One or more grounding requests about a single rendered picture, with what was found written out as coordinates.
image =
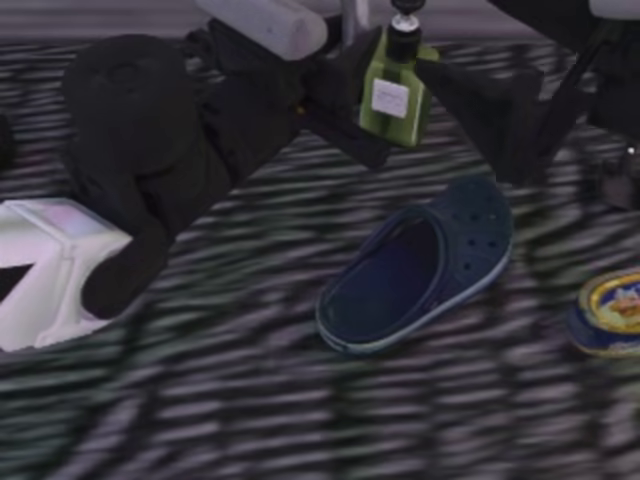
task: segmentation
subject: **shoe sole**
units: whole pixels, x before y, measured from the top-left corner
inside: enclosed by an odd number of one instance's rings
[[[510,243],[503,257],[500,259],[500,262],[498,262],[496,266],[493,268],[493,270],[491,270],[491,272],[489,272],[486,276],[484,276],[479,282],[475,283],[473,286],[464,290],[459,295],[438,305],[435,309],[433,309],[427,315],[421,317],[420,319],[408,325],[407,327],[403,328],[402,330],[395,332],[393,335],[389,335],[386,338],[383,338],[381,340],[377,340],[371,343],[348,343],[348,342],[343,342],[337,339],[336,337],[334,337],[333,335],[331,335],[322,326],[322,323],[319,320],[317,320],[316,322],[318,325],[318,331],[320,333],[320,336],[333,349],[342,353],[350,354],[350,355],[369,355],[369,354],[384,350],[388,347],[391,347],[392,345],[395,345],[400,340],[403,340],[404,338],[406,338],[407,336],[409,336],[410,334],[412,334],[413,332],[415,332],[425,324],[434,320],[439,315],[442,315],[448,310],[451,310],[452,308],[463,304],[464,302],[469,300],[471,297],[477,295],[478,293],[486,289],[506,269],[507,265],[509,264],[509,261],[511,260],[512,251],[513,251],[513,243]],[[319,309],[319,306],[316,307],[316,318],[320,318],[318,309]]]

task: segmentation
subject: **green bottle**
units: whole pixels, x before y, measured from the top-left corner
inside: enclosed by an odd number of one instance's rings
[[[416,17],[397,15],[365,76],[360,126],[402,147],[420,143],[431,110],[431,92],[415,74],[416,58],[438,61],[440,55],[422,43]]]

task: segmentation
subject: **perfume bottle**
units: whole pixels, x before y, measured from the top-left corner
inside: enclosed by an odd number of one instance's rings
[[[431,93],[415,74],[417,58],[437,61],[437,50],[422,43],[413,15],[425,0],[392,0],[399,11],[380,39],[365,76],[360,126],[402,147],[416,146],[426,128]]]

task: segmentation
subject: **metal rod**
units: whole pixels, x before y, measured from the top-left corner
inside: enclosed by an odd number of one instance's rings
[[[358,35],[371,28],[370,0],[340,0],[342,6],[342,45],[348,47]]]

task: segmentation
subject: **round container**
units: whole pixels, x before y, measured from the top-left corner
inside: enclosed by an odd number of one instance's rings
[[[612,272],[586,283],[567,327],[575,345],[589,354],[640,355],[640,270]]]

